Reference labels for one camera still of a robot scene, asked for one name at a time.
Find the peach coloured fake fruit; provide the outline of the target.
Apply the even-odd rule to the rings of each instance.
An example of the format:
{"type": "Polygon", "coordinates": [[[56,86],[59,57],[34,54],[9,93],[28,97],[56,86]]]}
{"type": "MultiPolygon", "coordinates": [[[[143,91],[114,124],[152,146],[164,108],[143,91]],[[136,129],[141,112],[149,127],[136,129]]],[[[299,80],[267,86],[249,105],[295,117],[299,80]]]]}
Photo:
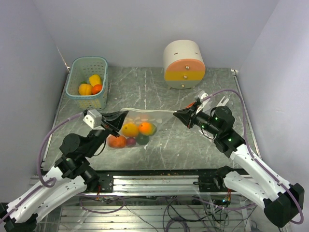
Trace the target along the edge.
{"type": "Polygon", "coordinates": [[[82,96],[92,95],[92,86],[90,84],[79,85],[78,92],[82,96]]]}

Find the dark green fake avocado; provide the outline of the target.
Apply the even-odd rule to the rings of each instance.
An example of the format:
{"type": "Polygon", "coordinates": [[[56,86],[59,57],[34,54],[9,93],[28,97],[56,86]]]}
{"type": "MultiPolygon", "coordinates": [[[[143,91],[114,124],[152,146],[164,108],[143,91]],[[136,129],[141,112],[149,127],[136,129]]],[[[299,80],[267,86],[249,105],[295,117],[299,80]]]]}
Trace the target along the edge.
{"type": "Polygon", "coordinates": [[[146,136],[146,135],[143,135],[143,134],[139,134],[136,137],[136,142],[139,145],[147,145],[149,143],[149,141],[150,141],[150,137],[146,136]]]}

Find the orange green fake mango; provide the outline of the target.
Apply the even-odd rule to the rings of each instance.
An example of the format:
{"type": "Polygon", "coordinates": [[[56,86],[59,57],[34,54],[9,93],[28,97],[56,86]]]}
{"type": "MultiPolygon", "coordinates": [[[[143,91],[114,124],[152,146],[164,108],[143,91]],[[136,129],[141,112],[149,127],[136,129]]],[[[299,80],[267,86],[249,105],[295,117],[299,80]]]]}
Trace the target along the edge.
{"type": "Polygon", "coordinates": [[[153,136],[156,133],[157,128],[153,123],[145,121],[139,124],[138,130],[142,135],[153,136]]]}

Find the yellow fake bell pepper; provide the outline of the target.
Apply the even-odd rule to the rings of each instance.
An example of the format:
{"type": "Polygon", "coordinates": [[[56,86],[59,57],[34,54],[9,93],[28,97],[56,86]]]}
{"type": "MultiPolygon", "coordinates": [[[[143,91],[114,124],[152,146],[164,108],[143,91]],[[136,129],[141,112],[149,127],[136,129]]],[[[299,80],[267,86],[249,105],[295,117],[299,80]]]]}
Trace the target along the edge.
{"type": "Polygon", "coordinates": [[[89,83],[91,86],[96,86],[96,85],[101,85],[102,84],[102,80],[101,80],[101,77],[98,75],[98,74],[94,74],[92,76],[90,76],[88,78],[89,80],[89,83]]]}

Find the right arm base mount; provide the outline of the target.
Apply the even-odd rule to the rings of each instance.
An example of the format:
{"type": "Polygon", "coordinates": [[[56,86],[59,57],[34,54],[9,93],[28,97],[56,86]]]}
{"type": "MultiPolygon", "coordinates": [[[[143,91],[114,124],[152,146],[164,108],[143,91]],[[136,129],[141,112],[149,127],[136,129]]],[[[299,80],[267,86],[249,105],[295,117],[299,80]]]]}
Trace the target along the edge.
{"type": "Polygon", "coordinates": [[[208,169],[203,175],[198,177],[197,181],[193,182],[193,185],[199,187],[199,192],[225,192],[228,188],[225,186],[224,178],[228,173],[239,169],[233,169],[229,166],[221,167],[217,170],[208,169]]]}

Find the polka dot zip bag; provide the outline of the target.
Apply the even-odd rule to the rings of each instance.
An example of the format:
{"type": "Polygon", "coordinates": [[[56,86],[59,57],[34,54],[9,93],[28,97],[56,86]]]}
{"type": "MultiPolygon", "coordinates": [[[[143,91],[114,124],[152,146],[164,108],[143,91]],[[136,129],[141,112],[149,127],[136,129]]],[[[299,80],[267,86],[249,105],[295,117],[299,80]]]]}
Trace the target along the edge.
{"type": "Polygon", "coordinates": [[[123,108],[128,111],[119,136],[110,135],[107,138],[107,149],[125,149],[147,146],[159,130],[173,117],[171,110],[142,110],[123,108]]]}

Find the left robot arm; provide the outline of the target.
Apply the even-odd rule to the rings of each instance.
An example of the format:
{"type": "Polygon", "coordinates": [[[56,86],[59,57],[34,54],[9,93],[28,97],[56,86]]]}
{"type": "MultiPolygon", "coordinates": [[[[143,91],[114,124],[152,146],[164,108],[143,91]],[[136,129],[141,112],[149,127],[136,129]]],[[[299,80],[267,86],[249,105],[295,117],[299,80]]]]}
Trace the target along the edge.
{"type": "Polygon", "coordinates": [[[32,232],[46,215],[71,197],[93,192],[103,186],[97,172],[90,166],[92,158],[110,135],[118,137],[128,114],[127,110],[113,113],[100,113],[97,110],[84,110],[52,128],[41,144],[37,157],[39,181],[22,196],[9,203],[0,204],[0,221],[7,232],[32,232]],[[84,137],[68,134],[60,146],[61,157],[43,175],[41,163],[43,148],[49,137],[59,127],[79,117],[83,117],[91,131],[84,137]]]}

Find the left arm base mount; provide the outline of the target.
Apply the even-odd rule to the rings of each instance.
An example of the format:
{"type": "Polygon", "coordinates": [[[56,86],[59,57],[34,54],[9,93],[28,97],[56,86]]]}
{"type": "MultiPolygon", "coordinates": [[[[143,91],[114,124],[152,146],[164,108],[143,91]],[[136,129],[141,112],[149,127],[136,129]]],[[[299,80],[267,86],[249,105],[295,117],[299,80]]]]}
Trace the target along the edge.
{"type": "Polygon", "coordinates": [[[83,173],[82,182],[86,185],[86,192],[112,193],[114,178],[110,173],[83,173]]]}

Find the clear red-zip bag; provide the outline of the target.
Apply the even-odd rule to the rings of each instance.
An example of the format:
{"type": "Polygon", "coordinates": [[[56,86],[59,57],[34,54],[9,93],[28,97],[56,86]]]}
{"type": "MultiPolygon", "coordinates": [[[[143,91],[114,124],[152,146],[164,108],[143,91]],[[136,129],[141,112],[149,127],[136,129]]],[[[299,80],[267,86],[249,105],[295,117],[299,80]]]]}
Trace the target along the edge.
{"type": "Polygon", "coordinates": [[[197,113],[197,104],[193,103],[190,108],[194,111],[190,114],[186,123],[187,128],[198,127],[204,137],[209,140],[220,140],[225,137],[233,137],[235,117],[227,106],[216,106],[210,113],[202,111],[197,113]]]}

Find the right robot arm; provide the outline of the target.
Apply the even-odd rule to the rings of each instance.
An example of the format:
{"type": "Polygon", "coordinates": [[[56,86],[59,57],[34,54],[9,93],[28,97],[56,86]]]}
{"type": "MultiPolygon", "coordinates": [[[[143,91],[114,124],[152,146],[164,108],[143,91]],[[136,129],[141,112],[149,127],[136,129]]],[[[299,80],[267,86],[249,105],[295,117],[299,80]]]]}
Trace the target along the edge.
{"type": "Polygon", "coordinates": [[[267,219],[283,228],[303,209],[305,190],[299,184],[291,184],[267,166],[247,146],[243,137],[234,131],[235,118],[226,106],[216,107],[213,115],[198,112],[197,107],[174,112],[187,128],[198,126],[214,135],[216,148],[240,165],[253,181],[247,180],[234,169],[225,166],[218,169],[213,187],[218,191],[232,189],[263,209],[267,219]]]}

